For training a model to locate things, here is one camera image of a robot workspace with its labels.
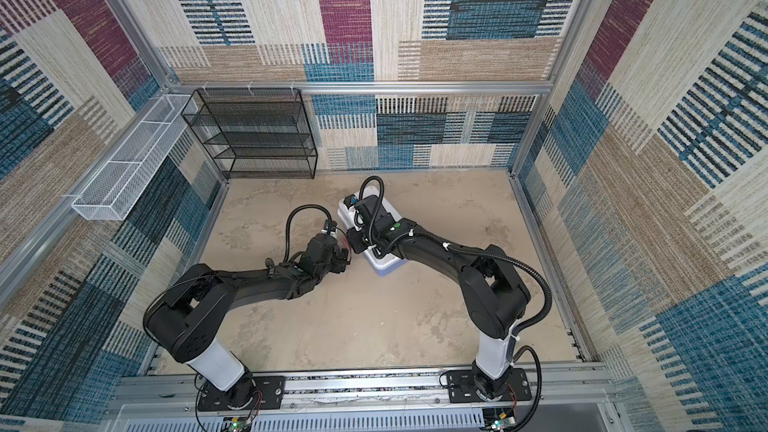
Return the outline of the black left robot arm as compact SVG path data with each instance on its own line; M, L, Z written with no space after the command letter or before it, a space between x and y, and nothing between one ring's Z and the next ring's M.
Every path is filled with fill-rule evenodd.
M305 210L322 212L324 227L304 251L290 255L292 221ZM203 263L190 267L146 309L144 332L174 360L192 368L223 393L230 408L244 407L256 386L249 369L217 340L224 318L229 311L246 305L300 298L313 291L327 274L344 272L350 263L349 251L339 245L336 228L325 207L297 207L286 221L282 262L268 260L264 269L236 272L217 271Z

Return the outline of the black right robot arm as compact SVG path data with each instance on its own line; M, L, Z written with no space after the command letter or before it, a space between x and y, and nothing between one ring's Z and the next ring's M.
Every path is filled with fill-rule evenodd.
M348 241L376 269L395 257L427 266L461 289L467 314L479 330L472 373L478 396L500 399L516 359L516 343L524 330L545 319L553 305L544 276L530 265L490 245L484 249L458 244L399 215L385 198L379 176L367 177L358 192L339 203Z

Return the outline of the white and blue toolbox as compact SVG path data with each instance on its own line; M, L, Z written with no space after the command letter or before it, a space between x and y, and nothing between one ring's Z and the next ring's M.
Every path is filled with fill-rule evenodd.
M376 196L378 195L379 195L379 189L376 186L367 185L366 188L364 189L363 204L371 212L375 206ZM359 214L359 218L362 222L363 219L360 214ZM391 215L392 220L386 219L387 214ZM388 201L388 199L384 198L382 199L382 204L381 204L379 215L377 218L379 220L385 219L384 225L388 225L391 228L394 226L395 222L399 222L402 219L402 216L395 209L395 207ZM365 251L362 254L365 260L367 260L368 264L374 270L374 272L380 277L389 275L394 270L404 265L406 262L405 259L402 259L399 256L395 255L396 247L394 246L389 249L389 252L386 256L382 256L382 257L376 256L376 254L374 253L374 250L380 253L381 251L385 250L388 247L388 243L385 240L385 238L388 238L388 237L385 237L384 235L385 232L382 227L383 226L375 225L373 229L374 239L380 239L378 240L378 247L373 249L372 251ZM368 227L363 225L363 222L362 222L362 228L360 230L368 230Z

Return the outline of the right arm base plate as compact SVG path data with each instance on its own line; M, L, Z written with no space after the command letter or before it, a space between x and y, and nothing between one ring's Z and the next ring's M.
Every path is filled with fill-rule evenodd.
M439 384L448 391L451 403L531 401L533 394L526 371L508 368L498 379L479 369L449 370L440 374Z

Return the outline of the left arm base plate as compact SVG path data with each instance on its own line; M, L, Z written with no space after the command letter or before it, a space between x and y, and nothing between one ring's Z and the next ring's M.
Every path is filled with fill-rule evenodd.
M232 411L241 414L277 410L282 404L285 382L285 376L246 375L229 390L221 391L205 380L196 400L196 408L200 412Z

